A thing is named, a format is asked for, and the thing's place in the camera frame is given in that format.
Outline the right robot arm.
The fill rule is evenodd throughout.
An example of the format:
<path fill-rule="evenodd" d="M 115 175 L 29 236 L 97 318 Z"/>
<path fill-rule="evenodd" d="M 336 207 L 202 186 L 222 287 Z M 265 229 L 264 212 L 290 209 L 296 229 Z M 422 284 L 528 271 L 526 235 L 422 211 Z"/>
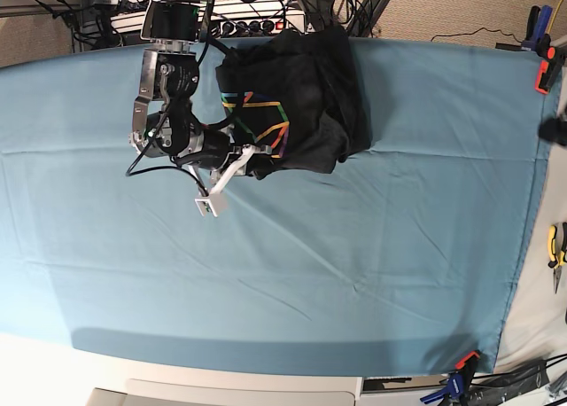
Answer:
<path fill-rule="evenodd" d="M 233 176 L 246 171 L 249 160 L 269 155 L 269 145 L 236 144 L 234 124 L 250 97 L 237 93 L 224 120 L 205 124 L 192 112 L 191 97 L 200 79 L 205 54 L 190 47 L 202 43 L 223 53 L 228 49 L 213 39 L 211 18 L 215 0 L 149 0 L 141 37 L 144 50 L 137 97 L 134 101 L 129 143 L 137 157 L 127 176 L 142 174 L 144 157 L 169 159 L 166 170 L 188 175 L 198 187 L 195 203 L 202 215 L 218 216 L 228 203 L 223 190 Z"/>

